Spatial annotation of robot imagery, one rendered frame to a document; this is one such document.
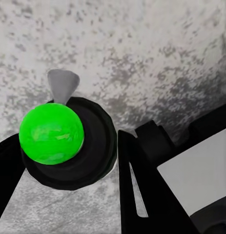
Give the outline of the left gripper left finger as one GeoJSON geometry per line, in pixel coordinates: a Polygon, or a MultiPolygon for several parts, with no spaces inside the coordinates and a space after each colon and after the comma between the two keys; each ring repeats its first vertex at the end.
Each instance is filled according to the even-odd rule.
{"type": "Polygon", "coordinates": [[[0,143],[0,218],[25,168],[17,133],[0,143]]]}

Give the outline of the insectifuge atomizer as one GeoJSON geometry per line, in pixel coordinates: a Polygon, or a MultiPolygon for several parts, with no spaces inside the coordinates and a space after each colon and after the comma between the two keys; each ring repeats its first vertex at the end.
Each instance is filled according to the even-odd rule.
{"type": "Polygon", "coordinates": [[[108,175],[118,160],[118,134],[101,105],[71,97],[81,79],[64,69],[47,73],[53,102],[37,106],[19,130],[21,156],[42,185],[74,191],[108,175]]]}

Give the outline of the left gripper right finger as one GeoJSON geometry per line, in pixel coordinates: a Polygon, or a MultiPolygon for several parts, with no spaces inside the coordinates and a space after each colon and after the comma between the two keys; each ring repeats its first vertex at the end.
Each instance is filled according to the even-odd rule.
{"type": "Polygon", "coordinates": [[[118,130],[117,145],[122,234],[200,234],[137,138],[118,130]],[[129,163],[148,217],[137,215],[129,163]]]}

